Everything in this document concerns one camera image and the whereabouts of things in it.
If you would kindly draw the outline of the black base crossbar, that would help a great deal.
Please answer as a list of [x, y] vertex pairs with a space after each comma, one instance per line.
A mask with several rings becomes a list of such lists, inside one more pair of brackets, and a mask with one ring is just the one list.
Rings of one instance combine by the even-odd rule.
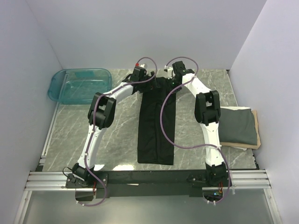
[[182, 196], [202, 197], [204, 188], [231, 186], [227, 174], [209, 177], [206, 170], [154, 170], [154, 171], [96, 171], [86, 182], [69, 173], [65, 187], [77, 190], [76, 198], [125, 196]]

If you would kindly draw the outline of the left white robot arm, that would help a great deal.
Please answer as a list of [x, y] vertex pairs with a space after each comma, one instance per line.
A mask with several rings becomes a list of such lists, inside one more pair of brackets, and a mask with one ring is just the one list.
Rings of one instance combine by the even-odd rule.
[[83, 151], [72, 168], [72, 175], [78, 184], [87, 188], [97, 179], [94, 174], [94, 166], [97, 151], [106, 130], [112, 125], [117, 103], [131, 96], [137, 91], [145, 89], [147, 84], [155, 81], [158, 69], [148, 73], [145, 65], [138, 63], [117, 87], [112, 90], [94, 95], [88, 112], [88, 134]]

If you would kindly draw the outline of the teal plastic bin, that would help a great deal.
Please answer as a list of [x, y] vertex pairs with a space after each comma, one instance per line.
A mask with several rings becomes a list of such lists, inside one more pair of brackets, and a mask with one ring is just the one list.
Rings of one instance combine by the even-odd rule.
[[63, 105], [88, 105], [95, 93], [111, 89], [112, 76], [106, 69], [65, 69], [52, 77], [48, 97]]

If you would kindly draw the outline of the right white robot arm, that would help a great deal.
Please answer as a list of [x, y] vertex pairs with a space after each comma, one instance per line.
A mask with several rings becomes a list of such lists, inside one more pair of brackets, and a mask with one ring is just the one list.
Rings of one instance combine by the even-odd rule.
[[166, 65], [164, 71], [173, 86], [171, 93], [185, 86], [195, 97], [194, 116], [202, 129], [203, 146], [206, 149], [205, 182], [210, 186], [219, 186], [228, 178], [227, 162], [221, 153], [218, 131], [221, 116], [219, 93], [206, 87], [182, 61], [172, 66]]

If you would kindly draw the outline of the black t shirt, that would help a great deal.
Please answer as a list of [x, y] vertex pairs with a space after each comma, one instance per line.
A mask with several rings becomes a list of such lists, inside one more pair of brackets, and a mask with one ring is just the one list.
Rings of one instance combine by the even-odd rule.
[[158, 77], [157, 87], [142, 94], [138, 125], [138, 163], [174, 163], [174, 146], [165, 138], [160, 125], [162, 104], [171, 90], [167, 79]]

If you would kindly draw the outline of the aluminium frame rail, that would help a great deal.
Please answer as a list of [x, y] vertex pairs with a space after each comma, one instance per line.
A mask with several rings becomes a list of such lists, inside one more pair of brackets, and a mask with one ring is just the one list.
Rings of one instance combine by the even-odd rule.
[[[231, 170], [233, 189], [270, 189], [271, 184], [265, 170]], [[29, 173], [25, 190], [27, 191], [60, 191], [68, 190], [66, 177], [60, 172]]]

